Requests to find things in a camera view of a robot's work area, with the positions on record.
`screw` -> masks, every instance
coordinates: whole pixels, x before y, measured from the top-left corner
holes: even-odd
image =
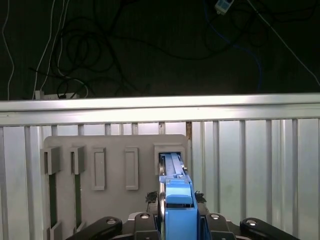
[[[149,214],[142,214],[140,217],[142,219],[148,219],[150,217],[150,215]]]
[[[217,214],[211,214],[211,218],[213,218],[214,220],[218,220],[220,217]]]
[[[250,226],[257,225],[257,223],[254,220],[247,220],[246,223],[249,224]]]
[[[109,219],[106,223],[112,225],[115,224],[116,221],[114,219]]]

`blue cable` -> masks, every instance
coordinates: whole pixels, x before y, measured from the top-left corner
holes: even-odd
[[[223,36],[221,33],[219,33],[219,32],[215,29],[215,27],[211,24],[211,22],[210,22],[210,20],[209,20],[209,17],[208,17],[208,9],[207,9],[207,5],[206,5],[205,0],[203,0],[203,7],[204,7],[205,19],[206,19],[207,23],[209,24],[209,26],[212,28],[212,30],[213,30],[220,38],[222,38],[225,42],[227,42],[228,44],[230,44],[230,43],[231,43],[230,40],[229,40],[228,38],[226,38],[225,36]],[[259,90],[261,89],[261,85],[262,85],[262,68],[261,68],[261,64],[260,64],[257,56],[256,56],[252,51],[250,51],[249,49],[247,49],[247,48],[245,48],[245,47],[239,46],[239,45],[237,45],[237,44],[233,44],[232,46],[233,46],[234,48],[236,48],[236,49],[240,49],[240,50],[246,52],[247,54],[251,55],[251,56],[254,58],[257,66],[258,66],[258,69],[259,69],[259,82],[258,82],[258,91],[259,91]]]

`dark wall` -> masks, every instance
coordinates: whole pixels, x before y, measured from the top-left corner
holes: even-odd
[[[96,0],[100,22],[106,28],[112,21],[119,2]],[[311,6],[314,0],[265,1],[277,11],[286,11]],[[15,63],[15,73],[11,81],[11,99],[32,97],[36,68],[49,37],[50,11],[52,1],[10,0],[10,13],[5,35]],[[56,0],[53,33],[57,31],[62,8],[62,0]],[[0,17],[6,17],[7,1],[0,2]],[[320,7],[308,21],[275,24],[274,27],[287,44],[317,76],[320,76]],[[67,19],[76,16],[92,16],[92,1],[70,0]],[[229,16],[220,16],[214,26],[229,38],[239,32],[231,25]],[[157,45],[169,53],[185,57],[206,56],[202,35],[207,24],[202,0],[140,0],[128,5],[122,12],[113,34],[138,38]],[[254,52],[262,65],[263,83],[260,93],[317,92],[320,89],[315,79],[301,66],[285,48],[273,32],[269,30],[268,42],[263,47],[249,45],[244,35],[237,43]],[[225,45],[215,33],[210,31],[207,39],[212,48]],[[139,95],[198,95],[198,94],[255,94],[259,80],[257,64],[246,52],[230,48],[205,60],[181,60],[172,58],[154,47],[136,41],[109,37],[128,81],[136,85],[138,91],[120,92],[119,96]],[[49,53],[47,51],[40,70],[47,71]],[[110,54],[103,50],[103,61],[110,62]],[[7,84],[11,73],[11,63],[0,40],[0,100],[7,99]],[[84,70],[74,73],[87,81],[97,76],[109,76],[119,81],[115,68],[108,74],[92,74]],[[44,81],[39,75],[37,90]],[[54,94],[61,81],[48,78],[43,88],[46,94]],[[96,97],[111,97],[118,89],[116,84],[96,81],[90,84]],[[69,91],[79,89],[80,84],[69,82]]]

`power strip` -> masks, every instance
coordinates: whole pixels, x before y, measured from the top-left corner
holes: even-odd
[[[36,100],[61,100],[61,99],[70,99],[73,92],[66,93],[65,98],[58,98],[57,94],[45,94],[43,91],[35,91],[35,99]],[[78,99],[80,96],[78,94],[74,95],[72,99]]]
[[[235,0],[218,0],[215,4],[217,14],[225,15]]]

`white cable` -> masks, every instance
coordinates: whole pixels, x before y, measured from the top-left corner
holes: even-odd
[[[70,2],[70,0],[67,0],[67,2],[66,2],[64,18],[63,18],[63,22],[62,22],[62,28],[65,26],[69,2]],[[67,79],[70,79],[71,77],[65,76],[65,75],[60,71],[60,69],[59,69],[60,59],[61,59],[61,55],[62,55],[62,50],[63,50],[63,39],[61,38],[61,42],[60,42],[60,53],[59,53],[59,57],[58,57],[57,68],[58,68],[58,72],[59,72],[59,74],[60,74],[61,76],[65,77],[65,78],[67,78]],[[78,79],[73,78],[73,80],[75,80],[75,81],[83,84],[83,82],[81,82],[81,81],[78,80]],[[86,90],[86,94],[85,94],[84,98],[87,98],[88,95],[89,95],[89,89],[88,89],[88,87],[87,87],[86,85],[84,85],[84,87],[85,87],[85,90]]]
[[[8,8],[7,8],[7,13],[6,13],[6,18],[5,18],[4,24],[2,26],[2,37],[3,37],[4,45],[5,45],[5,48],[6,48],[7,52],[8,52],[8,54],[9,54],[9,58],[10,58],[10,61],[11,61],[11,64],[12,64],[12,70],[11,70],[11,74],[10,74],[8,85],[7,85],[8,100],[10,100],[10,83],[11,83],[12,77],[14,76],[14,73],[15,73],[15,63],[14,63],[14,60],[13,60],[11,54],[10,54],[10,50],[9,50],[9,47],[8,47],[8,44],[7,44],[7,41],[6,41],[6,37],[5,37],[5,28],[6,28],[7,23],[8,23],[9,12],[10,12],[10,0],[8,0]]]
[[[277,31],[270,25],[270,23],[260,14],[260,12],[255,8],[255,6],[251,3],[250,0],[247,0],[247,2],[251,5],[253,10],[259,15],[259,17],[272,29],[272,31],[277,35],[277,37],[281,40],[281,42],[286,46],[286,48],[292,53],[292,55],[301,63],[301,65],[314,77],[318,85],[320,86],[320,82],[317,78],[317,76],[309,70],[309,68],[300,60],[300,58],[295,54],[295,52],[286,44],[285,40],[277,33]]]
[[[64,15],[64,10],[65,10],[65,0],[63,0],[63,3],[62,3],[62,11],[61,11],[60,19],[59,19],[58,30],[56,31],[56,34],[55,34],[54,39],[53,39],[53,44],[52,44],[52,48],[51,48],[48,69],[46,71],[46,76],[45,76],[44,82],[43,82],[42,86],[40,87],[40,91],[42,91],[42,88],[44,87],[44,85],[46,84],[46,81],[48,79],[48,74],[49,74],[50,65],[51,65],[51,58],[52,58],[52,54],[54,52],[56,39],[57,39],[57,36],[59,34],[59,31],[60,31],[60,25],[61,25],[62,16]]]
[[[61,12],[61,15],[60,15],[60,19],[59,19],[58,30],[57,30],[56,35],[55,35],[54,40],[53,40],[53,45],[52,45],[52,49],[51,49],[51,54],[50,54],[48,69],[47,69],[47,72],[46,72],[46,76],[45,76],[44,82],[43,82],[43,84],[42,84],[42,86],[41,86],[41,88],[40,88],[40,91],[42,91],[42,88],[44,87],[44,85],[46,84],[47,79],[48,79],[48,74],[49,74],[49,70],[50,70],[50,64],[51,64],[51,60],[52,60],[52,55],[53,55],[54,47],[55,47],[55,44],[56,44],[56,39],[57,39],[57,36],[58,36],[58,34],[59,34],[60,29],[63,29],[63,27],[65,26],[69,2],[70,2],[70,0],[67,0],[66,5],[65,5],[65,0],[63,0],[63,7],[62,7],[62,12]],[[60,40],[60,53],[59,53],[59,57],[58,57],[58,61],[57,61],[57,68],[58,68],[59,74],[60,74],[62,77],[65,77],[65,78],[67,78],[67,79],[70,79],[71,77],[65,76],[65,75],[60,71],[60,69],[59,69],[60,59],[61,59],[61,55],[62,55],[62,50],[63,50],[63,39],[61,38],[61,40]],[[75,80],[75,81],[83,84],[83,82],[81,82],[81,81],[78,80],[78,79],[73,78],[73,80]],[[84,85],[84,87],[85,87],[85,89],[86,89],[86,95],[84,96],[84,98],[86,98],[86,97],[89,95],[89,89],[88,89],[88,87],[87,87],[86,85]]]
[[[51,14],[50,14],[50,34],[49,34],[49,39],[48,39],[48,42],[45,45],[45,48],[44,48],[44,51],[43,51],[42,56],[40,58],[39,64],[38,64],[38,66],[36,67],[36,70],[35,70],[35,80],[34,80],[34,88],[33,88],[33,93],[32,93],[32,100],[35,98],[37,81],[38,81],[38,71],[39,71],[41,62],[44,59],[44,56],[46,54],[47,48],[49,46],[49,43],[50,43],[51,37],[52,37],[52,20],[53,20],[53,15],[54,15],[55,3],[56,3],[56,0],[53,0],[52,7],[51,7]]]

